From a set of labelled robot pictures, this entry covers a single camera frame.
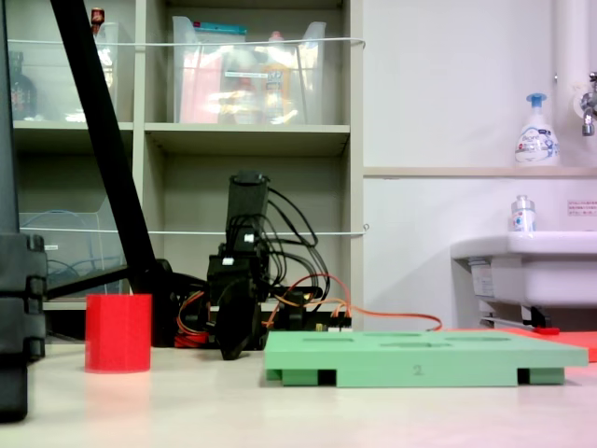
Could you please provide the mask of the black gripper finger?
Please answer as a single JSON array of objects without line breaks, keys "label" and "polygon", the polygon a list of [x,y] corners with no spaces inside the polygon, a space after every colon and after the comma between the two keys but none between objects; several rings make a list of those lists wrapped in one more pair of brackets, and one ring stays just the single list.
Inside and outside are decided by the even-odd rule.
[{"label": "black gripper finger", "polygon": [[224,360],[235,360],[260,327],[260,307],[252,281],[232,281],[218,301],[216,341]]}]

